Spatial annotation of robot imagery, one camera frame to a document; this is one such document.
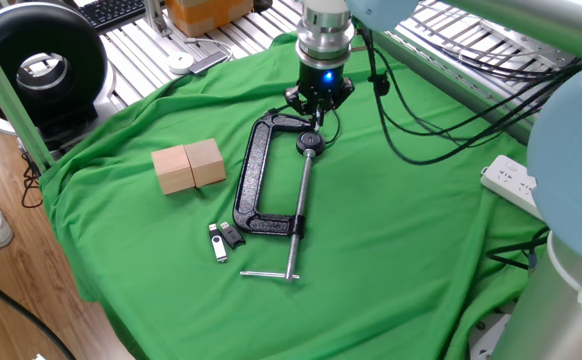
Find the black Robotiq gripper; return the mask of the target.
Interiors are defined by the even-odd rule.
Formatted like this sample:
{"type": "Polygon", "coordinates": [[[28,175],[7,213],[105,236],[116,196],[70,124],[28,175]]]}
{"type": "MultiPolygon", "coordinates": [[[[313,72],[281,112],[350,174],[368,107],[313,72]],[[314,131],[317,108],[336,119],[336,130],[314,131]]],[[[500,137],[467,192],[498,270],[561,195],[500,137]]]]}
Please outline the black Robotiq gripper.
{"type": "Polygon", "coordinates": [[[287,104],[300,115],[316,118],[319,112],[324,117],[337,110],[354,92],[355,86],[349,77],[343,77],[344,66],[331,69],[316,69],[300,63],[297,85],[287,88],[284,97],[287,104]]]}

